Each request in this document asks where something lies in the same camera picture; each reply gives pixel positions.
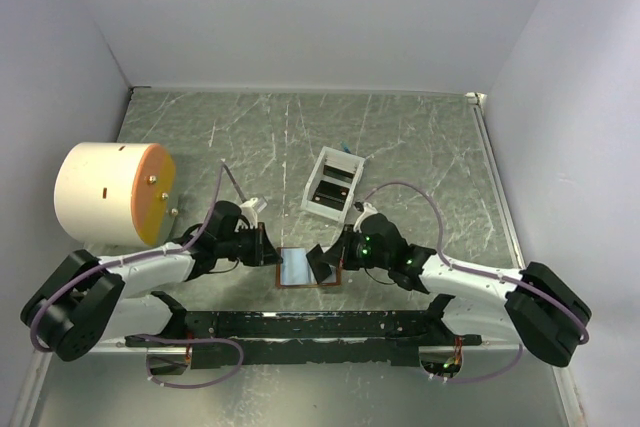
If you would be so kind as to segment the black credit card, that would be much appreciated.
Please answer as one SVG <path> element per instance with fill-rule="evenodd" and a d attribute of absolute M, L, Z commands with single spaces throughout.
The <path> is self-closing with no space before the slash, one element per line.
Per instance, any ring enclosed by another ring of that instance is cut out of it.
<path fill-rule="evenodd" d="M 337 286 L 341 284 L 341 274 L 336 267 L 321 265 L 310 267 L 313 280 L 317 286 Z"/>

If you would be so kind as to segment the white cylinder with orange lid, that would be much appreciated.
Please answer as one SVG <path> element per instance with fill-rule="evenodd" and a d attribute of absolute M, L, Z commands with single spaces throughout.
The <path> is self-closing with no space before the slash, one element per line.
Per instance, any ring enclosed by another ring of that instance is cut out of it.
<path fill-rule="evenodd" d="M 79 143 L 57 174 L 55 214 L 78 242 L 156 247 L 177 216 L 175 179 L 175 162 L 158 143 Z"/>

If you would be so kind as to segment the white corner bracket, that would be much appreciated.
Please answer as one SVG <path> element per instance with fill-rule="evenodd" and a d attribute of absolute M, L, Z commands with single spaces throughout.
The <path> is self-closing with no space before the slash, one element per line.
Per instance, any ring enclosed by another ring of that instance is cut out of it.
<path fill-rule="evenodd" d="M 465 98 L 469 104 L 483 108 L 486 103 L 487 95 L 480 92 L 467 92 L 465 94 Z"/>

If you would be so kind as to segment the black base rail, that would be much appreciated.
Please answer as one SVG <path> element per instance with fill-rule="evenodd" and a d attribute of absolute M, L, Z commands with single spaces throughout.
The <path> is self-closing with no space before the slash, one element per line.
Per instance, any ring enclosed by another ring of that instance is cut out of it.
<path fill-rule="evenodd" d="M 177 332 L 185 339 L 194 369 L 234 365 L 238 353 L 225 345 L 196 345 L 195 339 L 229 339 L 243 349 L 245 365 L 299 365 L 380 362 L 421 364 L 420 354 L 457 344 L 478 346 L 481 337 L 453 334 L 439 310 L 395 311 L 191 311 Z"/>

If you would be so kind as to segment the aluminium frame rail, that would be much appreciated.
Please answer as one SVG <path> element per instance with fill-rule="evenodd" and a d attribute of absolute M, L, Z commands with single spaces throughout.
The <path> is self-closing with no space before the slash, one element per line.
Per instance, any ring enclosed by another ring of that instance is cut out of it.
<path fill-rule="evenodd" d="M 494 196 L 498 203 L 498 211 L 499 211 L 501 223 L 507 238 L 507 245 L 508 245 L 513 266 L 515 268 L 524 268 L 525 259 L 522 254 L 521 246 L 520 246 L 515 225 L 511 216 L 506 194 L 501 182 L 495 155 L 493 152 L 489 134 L 484 121 L 483 111 L 479 104 L 472 104 L 471 110 L 474 115 L 478 136 L 483 146 L 485 162 L 487 163 L 488 169 L 490 172 L 491 185 L 494 192 Z"/>

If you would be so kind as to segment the white card tray box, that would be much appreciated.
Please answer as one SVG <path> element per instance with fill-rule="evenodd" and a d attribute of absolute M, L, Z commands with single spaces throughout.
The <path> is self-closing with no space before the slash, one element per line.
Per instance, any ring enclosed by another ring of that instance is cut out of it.
<path fill-rule="evenodd" d="M 363 157 L 324 146 L 306 182 L 301 209 L 344 224 L 364 167 Z"/>

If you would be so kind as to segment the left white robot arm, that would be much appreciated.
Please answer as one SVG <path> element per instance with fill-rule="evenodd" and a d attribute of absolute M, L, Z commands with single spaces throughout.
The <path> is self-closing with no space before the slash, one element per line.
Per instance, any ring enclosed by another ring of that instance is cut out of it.
<path fill-rule="evenodd" d="M 69 254 L 25 304 L 20 319 L 41 350 L 70 362 L 101 341 L 150 337 L 173 346 L 187 337 L 187 310 L 164 287 L 212 274 L 218 261 L 263 267 L 281 258 L 258 215 L 266 202 L 218 201 L 205 224 L 128 256 Z"/>

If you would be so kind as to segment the brown leather card holder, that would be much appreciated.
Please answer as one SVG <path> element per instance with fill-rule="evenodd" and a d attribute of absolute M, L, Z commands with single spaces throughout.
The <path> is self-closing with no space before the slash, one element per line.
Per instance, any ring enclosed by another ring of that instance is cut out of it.
<path fill-rule="evenodd" d="M 282 263 L 276 265 L 275 285 L 280 289 L 323 288 L 313 280 L 306 254 L 311 250 L 302 247 L 279 247 Z"/>

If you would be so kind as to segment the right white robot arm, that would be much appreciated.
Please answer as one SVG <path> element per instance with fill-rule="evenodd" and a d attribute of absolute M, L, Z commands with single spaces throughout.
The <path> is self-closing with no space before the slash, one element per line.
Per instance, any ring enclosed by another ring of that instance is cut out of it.
<path fill-rule="evenodd" d="M 446 258 L 408 242 L 381 213 L 345 225 L 319 260 L 340 270 L 380 268 L 404 290 L 459 301 L 453 312 L 439 310 L 425 319 L 425 335 L 435 344 L 456 335 L 512 340 L 539 360 L 566 367 L 586 341 L 590 308 L 548 266 L 532 262 L 508 273 Z"/>

